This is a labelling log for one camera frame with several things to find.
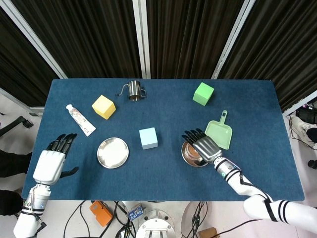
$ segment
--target green cube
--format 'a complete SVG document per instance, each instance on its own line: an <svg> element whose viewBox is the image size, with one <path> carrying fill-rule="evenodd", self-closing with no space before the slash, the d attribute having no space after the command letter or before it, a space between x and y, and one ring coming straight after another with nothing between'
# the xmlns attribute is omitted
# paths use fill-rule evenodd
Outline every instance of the green cube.
<svg viewBox="0 0 317 238"><path fill-rule="evenodd" d="M213 88L205 83L201 83L196 89L193 100L201 105L206 105L213 93Z"/></svg>

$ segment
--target dustpan handle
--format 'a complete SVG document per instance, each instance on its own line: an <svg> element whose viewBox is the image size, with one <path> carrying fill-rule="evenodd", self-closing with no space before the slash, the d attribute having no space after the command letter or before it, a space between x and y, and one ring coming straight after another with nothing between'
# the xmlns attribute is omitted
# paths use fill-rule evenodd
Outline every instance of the dustpan handle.
<svg viewBox="0 0 317 238"><path fill-rule="evenodd" d="M221 125L224 125L224 122L226 121L227 113L228 112L226 110L222 111L222 115L221 115L221 118L220 118L220 124Z"/></svg>

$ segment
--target stainless steel plate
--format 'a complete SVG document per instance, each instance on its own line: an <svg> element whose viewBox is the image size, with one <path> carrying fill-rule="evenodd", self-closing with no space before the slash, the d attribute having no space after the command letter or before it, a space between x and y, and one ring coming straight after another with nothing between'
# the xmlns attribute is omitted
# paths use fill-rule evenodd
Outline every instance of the stainless steel plate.
<svg viewBox="0 0 317 238"><path fill-rule="evenodd" d="M105 140L97 150L99 163L108 169L120 167L127 160L128 156L129 148L127 144L116 137Z"/></svg>
<svg viewBox="0 0 317 238"><path fill-rule="evenodd" d="M202 161L203 159L200 156L197 158L191 158L190 155L188 155L188 153L186 152L187 145L189 145L189 144L186 141L182 145L182 156L183 156L183 159L185 160L185 162L191 166L194 166L194 167L203 167L203 166L207 165L207 163Z"/></svg>

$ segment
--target white robotic arm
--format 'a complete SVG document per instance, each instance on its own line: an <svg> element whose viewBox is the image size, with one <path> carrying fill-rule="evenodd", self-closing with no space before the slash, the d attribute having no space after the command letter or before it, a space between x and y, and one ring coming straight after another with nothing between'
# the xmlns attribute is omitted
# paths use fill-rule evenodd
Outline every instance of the white robotic arm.
<svg viewBox="0 0 317 238"><path fill-rule="evenodd" d="M60 135L42 151L33 178L37 184L31 188L24 202L13 233L17 238L35 238L46 224L41 220L45 206L51 195L50 186L60 178L76 173L79 167L62 172L65 158L77 134Z"/></svg>
<svg viewBox="0 0 317 238"><path fill-rule="evenodd" d="M250 196L244 211L251 218L284 222L317 234L317 209L286 200L273 201L242 174L241 169L222 156L216 143L200 129L185 131L183 138L200 154L203 162L214 164L216 171L239 194Z"/></svg>

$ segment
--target shoe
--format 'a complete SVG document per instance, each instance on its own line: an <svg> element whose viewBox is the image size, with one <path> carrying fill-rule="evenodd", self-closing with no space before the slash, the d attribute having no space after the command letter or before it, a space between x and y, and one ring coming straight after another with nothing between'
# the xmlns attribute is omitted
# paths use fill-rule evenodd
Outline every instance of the shoe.
<svg viewBox="0 0 317 238"><path fill-rule="evenodd" d="M302 140L306 145L314 147L315 143L307 136L307 130L317 128L317 125L303 122L299 117L291 115L291 129L298 135L298 139Z"/></svg>

